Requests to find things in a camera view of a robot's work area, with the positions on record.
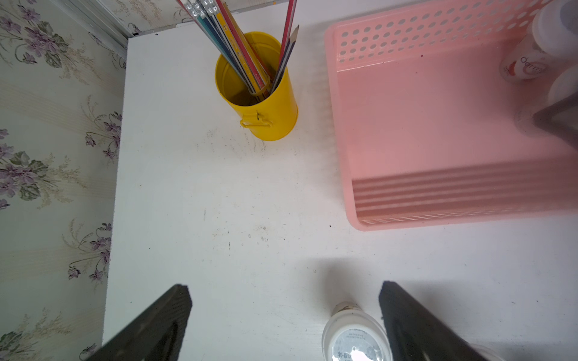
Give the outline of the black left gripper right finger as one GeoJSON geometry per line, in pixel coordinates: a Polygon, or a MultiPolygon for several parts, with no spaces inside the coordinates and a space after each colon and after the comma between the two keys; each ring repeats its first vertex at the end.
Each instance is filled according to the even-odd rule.
{"type": "Polygon", "coordinates": [[[399,284],[386,281],[379,305],[394,360],[483,360],[399,284]]]}

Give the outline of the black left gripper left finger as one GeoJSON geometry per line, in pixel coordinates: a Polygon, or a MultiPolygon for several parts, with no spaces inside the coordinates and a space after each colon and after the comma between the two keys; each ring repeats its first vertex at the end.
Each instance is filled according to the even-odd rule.
{"type": "Polygon", "coordinates": [[[174,285],[89,361],[177,360],[192,306],[188,287],[174,285]]]}

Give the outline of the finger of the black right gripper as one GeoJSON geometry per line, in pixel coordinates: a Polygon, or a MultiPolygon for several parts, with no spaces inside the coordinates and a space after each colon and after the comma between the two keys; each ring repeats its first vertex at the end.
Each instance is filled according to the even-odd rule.
{"type": "Polygon", "coordinates": [[[577,150],[577,92],[535,113],[533,123],[577,150]]]}

